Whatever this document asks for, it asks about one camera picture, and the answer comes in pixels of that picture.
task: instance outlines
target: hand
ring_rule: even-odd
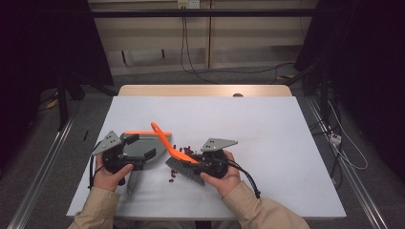
[[[103,166],[102,163],[102,154],[96,156],[96,171]],[[102,167],[95,174],[95,183],[94,186],[100,189],[104,189],[110,192],[115,192],[118,186],[119,181],[127,176],[132,169],[134,168],[133,164],[125,165],[121,170],[116,174],[108,172],[104,167]]]
[[[224,153],[228,159],[235,161],[230,152],[224,151]],[[201,173],[201,177],[205,182],[214,186],[223,198],[241,182],[239,171],[231,166],[228,167],[226,175],[220,179],[212,177],[206,173]]]

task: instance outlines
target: gray carpet floor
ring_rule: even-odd
[[[265,71],[267,69],[270,67],[238,68],[231,71],[255,71],[257,73],[214,72],[200,73],[199,76],[219,84],[269,84],[274,81],[275,75],[296,74],[292,67],[281,67],[277,72]],[[118,90],[125,84],[208,83],[194,74],[184,72],[115,76],[115,81],[116,86],[111,87],[114,90]],[[275,83],[280,84],[282,81],[277,80]],[[68,101],[71,114],[74,109],[78,108],[77,117],[32,209],[26,228],[67,228],[72,222],[72,219],[66,217],[66,212],[112,101],[112,97],[101,94],[91,87],[83,86],[83,89],[86,92],[83,101]],[[300,84],[294,84],[291,91],[296,96],[307,123],[309,125],[315,123],[316,119],[310,110],[308,99],[302,94]],[[47,97],[51,92],[52,90],[47,90],[43,93],[43,97]],[[381,161],[373,144],[361,136],[358,127],[351,119],[350,112],[345,110],[344,104],[341,104],[340,111],[346,133],[361,149],[369,162],[369,168],[358,170],[358,175],[369,190],[388,227],[402,228],[405,225],[403,217],[405,213],[404,183]],[[27,135],[22,139],[18,152],[15,152],[14,159],[0,179],[0,228],[7,228],[22,198],[26,195],[42,161],[52,146],[58,125],[57,106],[40,111]],[[318,128],[312,130],[313,133],[319,131]],[[315,135],[314,140],[330,171],[333,166],[333,156],[328,142],[323,135]],[[362,165],[364,163],[362,157],[349,141],[343,138],[343,142],[343,148],[352,163]],[[337,193],[348,216],[344,219],[308,220],[309,226],[311,228],[373,228],[363,206],[347,178],[339,172],[339,168],[336,169],[333,177],[336,180],[343,180]],[[120,228],[132,228],[129,221],[118,220],[117,225]]]

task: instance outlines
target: white cable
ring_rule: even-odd
[[[337,121],[337,123],[339,124],[340,129],[342,130],[343,134],[348,138],[348,140],[352,143],[352,145],[357,149],[358,153],[360,153],[360,155],[363,157],[364,161],[366,162],[366,165],[365,165],[364,167],[355,166],[354,164],[352,164],[352,163],[349,161],[349,159],[348,159],[347,157],[345,157],[344,155],[342,155],[342,154],[337,150],[337,147],[336,147],[337,153],[338,153],[344,160],[346,160],[346,162],[348,162],[353,168],[356,168],[356,169],[359,169],[359,170],[365,170],[365,169],[367,169],[367,168],[369,167],[369,162],[367,161],[367,159],[366,159],[366,157],[363,155],[363,153],[361,153],[360,149],[358,149],[358,147],[354,144],[354,142],[351,140],[351,138],[348,136],[348,134],[346,134],[345,130],[343,130],[342,124],[340,123],[339,118],[337,117],[336,111],[334,110],[334,108],[333,108],[333,106],[331,105],[331,103],[330,103],[329,100],[328,100],[328,103],[330,104],[330,107],[331,107],[331,109],[332,109],[332,111],[333,111],[333,114],[334,114],[334,116],[336,117],[336,121]]]

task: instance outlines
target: person's left hand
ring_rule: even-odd
[[[103,165],[102,163],[102,154],[98,154],[96,156],[96,171],[101,168]],[[116,174],[112,174],[108,172],[104,167],[102,167],[96,174],[95,174],[95,183],[94,187],[108,190],[110,192],[115,192],[118,186],[119,181],[131,173],[132,169],[134,168],[133,164],[125,165],[121,170],[119,170]]]

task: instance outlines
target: orange handle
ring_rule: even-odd
[[[158,138],[160,142],[163,144],[164,148],[166,148],[167,152],[169,152],[169,155],[174,157],[177,160],[185,160],[185,161],[190,161],[191,163],[198,164],[199,162],[190,156],[187,156],[183,154],[182,152],[174,149],[172,145],[170,145],[170,142],[167,140],[167,138],[164,136],[163,131],[159,128],[158,124],[155,122],[151,123],[153,131],[158,135]]]

